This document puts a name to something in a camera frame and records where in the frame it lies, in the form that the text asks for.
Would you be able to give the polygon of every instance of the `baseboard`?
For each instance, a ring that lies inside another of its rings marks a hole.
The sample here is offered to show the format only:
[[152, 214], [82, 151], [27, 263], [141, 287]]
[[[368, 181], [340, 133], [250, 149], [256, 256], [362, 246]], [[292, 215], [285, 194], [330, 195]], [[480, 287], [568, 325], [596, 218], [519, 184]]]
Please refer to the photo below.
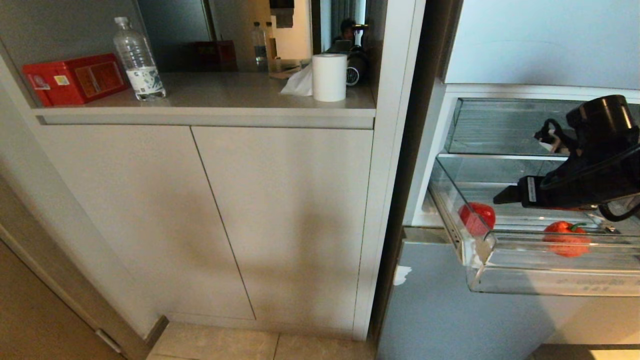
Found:
[[323, 338], [335, 338], [342, 340], [352, 339], [351, 329], [334, 329], [331, 327], [308, 327], [289, 323], [265, 322], [258, 320], [245, 320], [235, 318], [223, 318], [218, 316], [194, 315], [185, 313], [167, 313], [171, 322], [195, 323], [198, 325], [230, 327], [234, 329], [248, 329], [268, 332], [282, 332], [284, 334], [321, 336]]
[[151, 331], [149, 331], [147, 338], [145, 338], [145, 343], [147, 343], [149, 348], [153, 348], [156, 345], [167, 325], [169, 325], [169, 319], [167, 319], [165, 315], [160, 316], [156, 324], [151, 328]]

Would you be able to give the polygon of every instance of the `red bell pepper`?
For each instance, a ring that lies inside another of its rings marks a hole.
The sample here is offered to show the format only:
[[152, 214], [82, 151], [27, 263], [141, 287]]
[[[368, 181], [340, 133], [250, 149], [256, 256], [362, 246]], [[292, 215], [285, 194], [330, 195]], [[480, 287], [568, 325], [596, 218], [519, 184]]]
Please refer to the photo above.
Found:
[[475, 237], [484, 237], [495, 225], [495, 211], [491, 206], [480, 202], [469, 202], [469, 206], [462, 205], [458, 214], [469, 233]]
[[591, 240], [586, 236], [570, 236], [565, 234], [586, 234], [587, 232], [581, 229], [580, 225], [586, 224], [571, 224], [566, 221], [558, 221], [547, 226], [546, 233], [560, 233], [562, 235], [545, 235], [542, 241], [551, 243], [565, 243], [571, 245], [549, 245], [549, 250], [555, 252], [560, 256], [566, 258], [575, 258], [577, 256], [586, 254], [589, 252], [589, 247], [579, 246], [576, 244], [590, 244]]

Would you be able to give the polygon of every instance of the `bottle cap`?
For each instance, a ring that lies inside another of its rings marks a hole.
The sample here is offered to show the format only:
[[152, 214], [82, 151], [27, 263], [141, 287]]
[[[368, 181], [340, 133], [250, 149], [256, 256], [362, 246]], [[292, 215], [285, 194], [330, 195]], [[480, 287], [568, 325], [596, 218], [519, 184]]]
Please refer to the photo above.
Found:
[[116, 22], [116, 24], [128, 24], [129, 23], [129, 18], [126, 17], [126, 16], [115, 17], [115, 18], [113, 18], [113, 20]]

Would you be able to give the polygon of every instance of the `bottle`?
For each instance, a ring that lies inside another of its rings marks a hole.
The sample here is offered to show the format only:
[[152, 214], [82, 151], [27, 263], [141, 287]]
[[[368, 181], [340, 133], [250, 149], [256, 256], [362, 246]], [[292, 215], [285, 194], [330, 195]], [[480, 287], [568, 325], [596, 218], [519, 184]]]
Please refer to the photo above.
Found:
[[147, 38], [131, 29], [129, 18], [117, 17], [114, 20], [120, 30], [113, 37], [113, 43], [138, 100], [166, 97]]
[[278, 49], [276, 48], [276, 38], [273, 36], [273, 24], [271, 21], [267, 21], [267, 45], [269, 59], [277, 58]]
[[264, 30], [260, 27], [260, 23], [257, 21], [253, 23], [253, 30], [251, 30], [251, 41], [253, 42], [253, 50], [255, 51], [255, 63], [258, 66], [258, 71], [267, 71], [267, 42]]

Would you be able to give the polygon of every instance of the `red box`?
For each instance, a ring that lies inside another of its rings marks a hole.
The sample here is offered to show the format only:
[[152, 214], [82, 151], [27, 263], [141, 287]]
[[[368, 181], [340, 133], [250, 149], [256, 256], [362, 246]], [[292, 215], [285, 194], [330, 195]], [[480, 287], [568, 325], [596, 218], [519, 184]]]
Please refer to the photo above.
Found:
[[44, 106], [86, 104], [129, 87], [114, 54], [29, 64], [22, 72]]
[[236, 48], [231, 40], [194, 42], [200, 66], [204, 71], [238, 71]]

